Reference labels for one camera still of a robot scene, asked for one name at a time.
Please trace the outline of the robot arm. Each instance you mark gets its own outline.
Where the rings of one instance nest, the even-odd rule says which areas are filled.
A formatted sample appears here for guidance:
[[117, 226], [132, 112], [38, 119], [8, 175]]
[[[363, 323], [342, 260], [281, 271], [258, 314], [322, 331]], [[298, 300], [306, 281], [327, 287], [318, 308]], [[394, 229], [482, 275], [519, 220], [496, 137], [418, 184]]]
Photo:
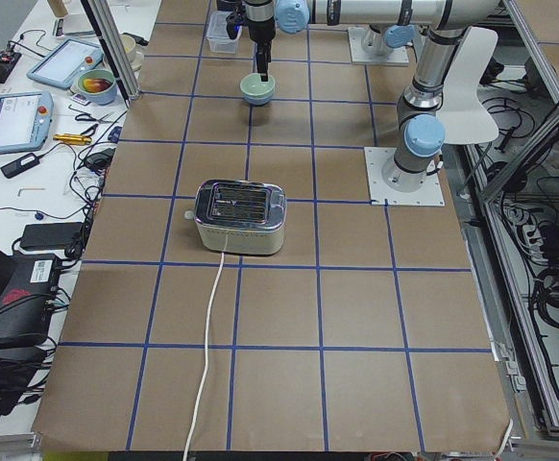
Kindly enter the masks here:
[[376, 102], [389, 103], [397, 97], [397, 120], [378, 137], [396, 143], [388, 162], [385, 180], [396, 190], [417, 190], [426, 168], [438, 155], [449, 135], [438, 119], [449, 98], [448, 74], [458, 62], [458, 52], [468, 31], [496, 7], [494, 1], [278, 1], [275, 20], [279, 28], [296, 34], [317, 20], [337, 25], [343, 20], [368, 17], [374, 26], [426, 26], [424, 47], [416, 63], [405, 69], [375, 66], [364, 75], [386, 78], [370, 84]]
[[227, 16], [226, 31], [236, 39], [237, 29], [247, 27], [255, 43], [256, 72], [262, 82], [269, 81], [269, 63], [272, 60], [272, 42], [276, 36], [275, 7], [272, 0], [236, 1]]

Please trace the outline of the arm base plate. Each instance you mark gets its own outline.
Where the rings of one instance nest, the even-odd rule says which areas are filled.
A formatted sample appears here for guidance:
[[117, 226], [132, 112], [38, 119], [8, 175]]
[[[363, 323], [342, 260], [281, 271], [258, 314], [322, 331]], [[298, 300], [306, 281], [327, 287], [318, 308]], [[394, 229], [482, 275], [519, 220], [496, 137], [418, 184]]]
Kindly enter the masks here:
[[370, 202], [374, 206], [444, 206], [432, 158], [421, 173], [406, 173], [394, 161], [395, 148], [365, 147]]
[[409, 64], [406, 47], [414, 35], [412, 26], [350, 27], [352, 63], [406, 67]]

